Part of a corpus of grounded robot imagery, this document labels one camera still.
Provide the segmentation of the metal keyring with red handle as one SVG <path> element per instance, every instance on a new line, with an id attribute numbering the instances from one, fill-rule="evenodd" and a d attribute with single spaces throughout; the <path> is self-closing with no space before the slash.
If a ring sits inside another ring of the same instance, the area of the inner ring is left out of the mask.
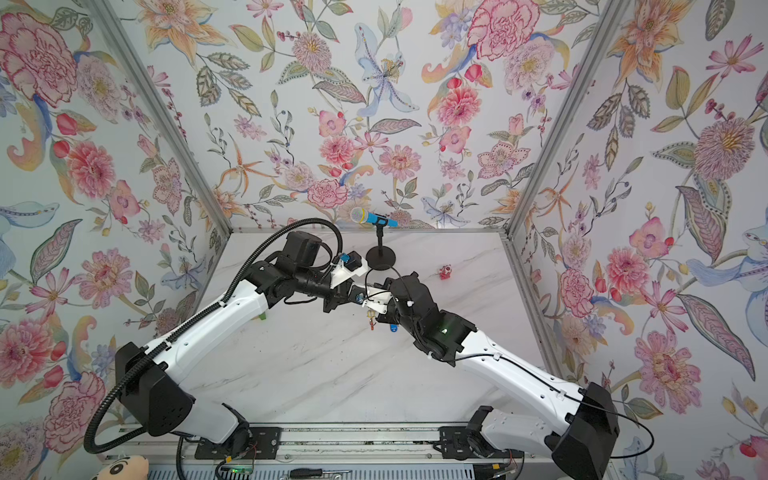
<path id="1" fill-rule="evenodd" d="M 377 324 L 377 317 L 379 315 L 378 308 L 369 301 L 365 301 L 363 306 L 366 308 L 366 315 L 368 318 L 370 330 L 374 331 Z"/>

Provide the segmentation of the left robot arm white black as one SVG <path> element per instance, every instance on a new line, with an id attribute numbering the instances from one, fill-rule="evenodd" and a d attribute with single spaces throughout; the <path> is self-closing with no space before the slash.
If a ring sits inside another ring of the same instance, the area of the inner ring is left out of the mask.
<path id="1" fill-rule="evenodd" d="M 355 251 L 336 253 L 326 266 L 315 258 L 323 241 L 305 231 L 288 233 L 283 248 L 266 255 L 253 252 L 230 288 L 195 317 L 138 348 L 128 344 L 116 357 L 117 396 L 153 437 L 176 434 L 198 437 L 233 450 L 244 448 L 251 433 L 247 420 L 233 407 L 195 398 L 183 381 L 195 367 L 248 321 L 296 293 L 318 298 L 325 311 L 345 303 L 360 304 L 363 288 L 354 280 L 369 269 Z"/>

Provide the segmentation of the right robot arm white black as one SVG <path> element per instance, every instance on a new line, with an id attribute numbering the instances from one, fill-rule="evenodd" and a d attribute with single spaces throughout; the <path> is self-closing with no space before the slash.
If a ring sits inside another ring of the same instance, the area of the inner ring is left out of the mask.
<path id="1" fill-rule="evenodd" d="M 440 308 L 417 274 L 385 281 L 357 295 L 380 323 L 407 331 L 429 358 L 477 375 L 528 409 L 528 414 L 478 410 L 468 427 L 496 450 L 549 455 L 573 479 L 604 477 L 620 434 L 610 393 L 581 387 L 519 358 L 462 316 Z"/>

